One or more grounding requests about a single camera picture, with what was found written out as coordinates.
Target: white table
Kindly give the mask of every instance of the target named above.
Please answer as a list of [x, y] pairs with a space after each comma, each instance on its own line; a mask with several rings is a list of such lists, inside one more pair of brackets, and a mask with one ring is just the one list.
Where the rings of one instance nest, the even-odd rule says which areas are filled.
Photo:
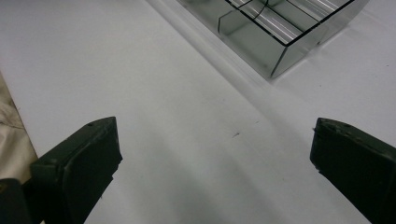
[[394, 8], [371, 1], [265, 80], [144, 0], [2, 0], [0, 70], [39, 156], [117, 117], [124, 161], [87, 223], [368, 223], [310, 162], [312, 128], [396, 146]]

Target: clear acrylic box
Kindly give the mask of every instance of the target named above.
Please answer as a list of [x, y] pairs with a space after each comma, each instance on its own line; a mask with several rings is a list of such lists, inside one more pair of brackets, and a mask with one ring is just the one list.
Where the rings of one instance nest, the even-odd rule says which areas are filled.
[[178, 0], [263, 77], [345, 27], [369, 0]]

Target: khaki pants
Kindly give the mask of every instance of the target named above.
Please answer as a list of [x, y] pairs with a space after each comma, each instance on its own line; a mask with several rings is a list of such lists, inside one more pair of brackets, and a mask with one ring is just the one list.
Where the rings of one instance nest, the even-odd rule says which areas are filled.
[[35, 160], [37, 155], [0, 73], [0, 179], [17, 178], [24, 183]]

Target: tan cloth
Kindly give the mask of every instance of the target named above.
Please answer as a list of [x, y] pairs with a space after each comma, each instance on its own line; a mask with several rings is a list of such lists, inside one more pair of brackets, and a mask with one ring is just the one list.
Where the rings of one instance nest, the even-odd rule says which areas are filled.
[[37, 160], [29, 136], [0, 73], [0, 179], [30, 178], [29, 165]]

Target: clear plastic tray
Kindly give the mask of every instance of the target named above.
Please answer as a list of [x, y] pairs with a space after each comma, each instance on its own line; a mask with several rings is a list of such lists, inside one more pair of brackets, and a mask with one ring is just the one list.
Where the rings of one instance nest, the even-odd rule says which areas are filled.
[[276, 77], [369, 0], [178, 0], [263, 77]]

